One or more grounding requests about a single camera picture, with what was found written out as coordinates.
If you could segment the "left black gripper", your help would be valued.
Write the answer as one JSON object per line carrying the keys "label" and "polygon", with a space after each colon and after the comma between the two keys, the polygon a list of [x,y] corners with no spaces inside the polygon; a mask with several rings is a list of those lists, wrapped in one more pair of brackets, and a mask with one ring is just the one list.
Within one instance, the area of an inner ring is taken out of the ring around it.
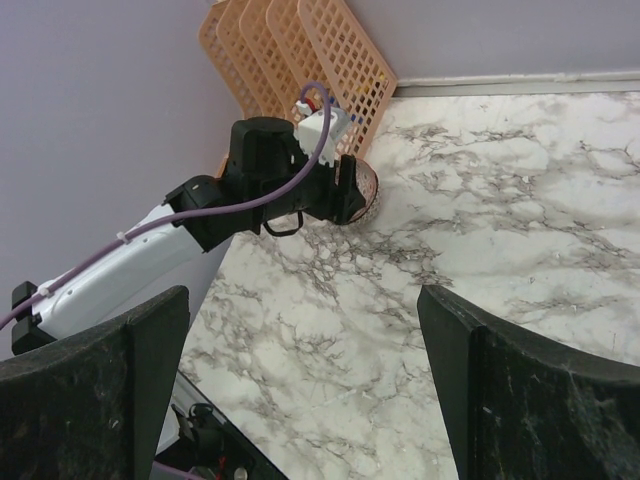
{"label": "left black gripper", "polygon": [[[220,177],[224,203],[245,203],[274,192],[289,183],[308,159],[294,137],[291,122],[272,117],[235,122],[229,157]],[[300,183],[279,198],[260,207],[221,215],[219,231],[230,235],[257,232],[266,222],[298,212],[337,225],[348,224],[365,206],[356,184],[356,160],[354,156],[343,155],[339,167],[315,163]]]}

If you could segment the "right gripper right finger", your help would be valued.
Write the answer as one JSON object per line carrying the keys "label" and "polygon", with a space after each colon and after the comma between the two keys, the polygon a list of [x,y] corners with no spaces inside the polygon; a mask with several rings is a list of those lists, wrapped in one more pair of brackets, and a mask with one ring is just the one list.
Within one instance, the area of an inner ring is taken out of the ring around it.
{"label": "right gripper right finger", "polygon": [[638,478],[638,367],[536,334],[442,286],[423,286],[417,311],[460,478]]}

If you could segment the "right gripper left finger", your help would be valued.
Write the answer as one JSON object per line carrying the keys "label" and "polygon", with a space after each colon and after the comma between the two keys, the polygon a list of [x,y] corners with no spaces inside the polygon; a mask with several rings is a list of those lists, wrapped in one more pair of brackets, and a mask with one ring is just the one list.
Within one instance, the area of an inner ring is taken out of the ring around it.
{"label": "right gripper left finger", "polygon": [[175,286],[2,362],[2,478],[148,478],[189,319]]}

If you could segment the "pink patterned bowl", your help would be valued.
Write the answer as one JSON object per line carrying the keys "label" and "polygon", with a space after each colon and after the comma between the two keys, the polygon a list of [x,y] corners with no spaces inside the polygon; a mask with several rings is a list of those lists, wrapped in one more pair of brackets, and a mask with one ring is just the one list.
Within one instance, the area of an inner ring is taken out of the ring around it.
{"label": "pink patterned bowl", "polygon": [[380,206],[380,181],[375,170],[364,160],[356,160],[356,184],[365,199],[365,206],[357,211],[348,225],[360,227],[370,223],[378,214]]}

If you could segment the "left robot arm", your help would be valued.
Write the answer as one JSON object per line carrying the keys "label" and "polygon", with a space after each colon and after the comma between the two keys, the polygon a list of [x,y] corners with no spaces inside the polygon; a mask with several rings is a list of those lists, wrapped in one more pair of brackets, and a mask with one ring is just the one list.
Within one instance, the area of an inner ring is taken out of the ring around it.
{"label": "left robot arm", "polygon": [[357,184],[357,159],[336,153],[350,125],[334,108],[298,124],[253,117],[233,124],[221,177],[196,176],[166,195],[105,251],[41,286],[12,293],[12,351],[20,355],[106,320],[164,274],[240,232],[267,231],[294,215],[347,225],[368,202]]}

